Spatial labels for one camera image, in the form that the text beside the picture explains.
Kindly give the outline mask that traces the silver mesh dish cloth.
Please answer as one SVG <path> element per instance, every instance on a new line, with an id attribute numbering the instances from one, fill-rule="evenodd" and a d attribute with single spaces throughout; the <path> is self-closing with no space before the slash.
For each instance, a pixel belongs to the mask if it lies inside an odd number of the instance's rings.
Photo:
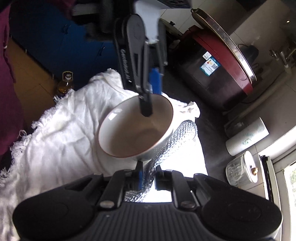
<path id="1" fill-rule="evenodd" d="M 125 193 L 125 202 L 144 202 L 147 194 L 152 190 L 156 179 L 156 169 L 161 163 L 168 161 L 173 152 L 185 142 L 193 140 L 198 133 L 196 124 L 191 120 L 183 121 L 179 127 L 168 138 L 164 147 L 160 148 L 156 156 L 151 159 L 143 171 L 142 189 L 139 191 L 128 191 Z"/>

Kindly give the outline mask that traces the white ceramic bowl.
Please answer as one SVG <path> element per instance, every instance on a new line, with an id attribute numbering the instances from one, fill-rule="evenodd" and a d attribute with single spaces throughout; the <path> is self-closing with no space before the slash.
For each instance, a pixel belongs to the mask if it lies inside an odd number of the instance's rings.
<path id="1" fill-rule="evenodd" d="M 173 133 L 174 110 L 164 96 L 152 94 L 152 115 L 140 113 L 139 97 L 118 104 L 100 125 L 98 142 L 109 156 L 136 161 L 152 159 Z"/>

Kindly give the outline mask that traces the white paper towel roll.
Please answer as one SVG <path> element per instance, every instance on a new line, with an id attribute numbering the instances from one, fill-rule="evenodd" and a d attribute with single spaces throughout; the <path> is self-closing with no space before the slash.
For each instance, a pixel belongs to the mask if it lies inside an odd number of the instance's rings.
<path id="1" fill-rule="evenodd" d="M 262 118 L 259 117 L 251 125 L 227 140 L 226 149 L 231 156 L 236 156 L 268 135 L 269 131 Z"/>

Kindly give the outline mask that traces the red rice cooker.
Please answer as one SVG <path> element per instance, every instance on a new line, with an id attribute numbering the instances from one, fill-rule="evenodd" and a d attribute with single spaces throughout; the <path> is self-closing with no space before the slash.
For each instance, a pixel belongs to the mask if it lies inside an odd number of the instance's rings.
<path id="1" fill-rule="evenodd" d="M 188 85 L 206 101 L 231 110 L 253 91 L 255 74 L 224 29 L 202 9 L 177 45 L 177 63 Z"/>

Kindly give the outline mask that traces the walnut on jar lid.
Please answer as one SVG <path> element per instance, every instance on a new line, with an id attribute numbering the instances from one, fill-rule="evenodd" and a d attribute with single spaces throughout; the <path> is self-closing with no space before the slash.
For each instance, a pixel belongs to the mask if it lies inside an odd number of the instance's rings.
<path id="1" fill-rule="evenodd" d="M 258 173 L 258 168 L 257 167 L 251 168 L 251 173 L 252 175 L 256 176 Z"/>

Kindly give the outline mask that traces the glass jar with lid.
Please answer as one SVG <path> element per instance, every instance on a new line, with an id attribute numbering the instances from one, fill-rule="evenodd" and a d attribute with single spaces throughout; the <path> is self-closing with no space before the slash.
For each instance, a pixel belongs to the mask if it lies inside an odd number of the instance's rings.
<path id="1" fill-rule="evenodd" d="M 252 175 L 251 168 L 257 167 L 250 151 L 230 161 L 226 166 L 226 178 L 230 185 L 241 188 L 258 182 L 258 174 Z"/>

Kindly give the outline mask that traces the white cotton towel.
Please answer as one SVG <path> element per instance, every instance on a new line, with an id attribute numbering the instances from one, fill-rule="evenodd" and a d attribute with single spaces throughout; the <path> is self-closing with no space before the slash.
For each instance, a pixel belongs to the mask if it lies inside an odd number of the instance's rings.
<path id="1" fill-rule="evenodd" d="M 69 92 L 33 123 L 34 132 L 12 147 L 10 169 L 1 172 L 1 240 L 19 240 L 12 215 L 23 200 L 90 174 L 108 177 L 135 168 L 136 160 L 109 156 L 98 142 L 98 131 L 106 116 L 134 96 L 135 92 L 123 88 L 119 73 L 108 69 L 93 76 L 85 87 Z M 174 110 L 173 132 L 183 121 L 195 122 L 200 116 L 194 102 L 170 102 Z M 160 166 L 186 177 L 206 174 L 198 134 Z"/>

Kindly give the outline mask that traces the yellow oil bottle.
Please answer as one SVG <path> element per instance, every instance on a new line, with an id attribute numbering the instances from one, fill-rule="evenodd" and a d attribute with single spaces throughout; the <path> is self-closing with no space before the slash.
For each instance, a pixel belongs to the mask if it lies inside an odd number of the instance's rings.
<path id="1" fill-rule="evenodd" d="M 66 96 L 70 89 L 74 89 L 73 72 L 64 71 L 62 73 L 62 80 L 57 85 L 56 95 L 53 97 L 55 102 Z"/>

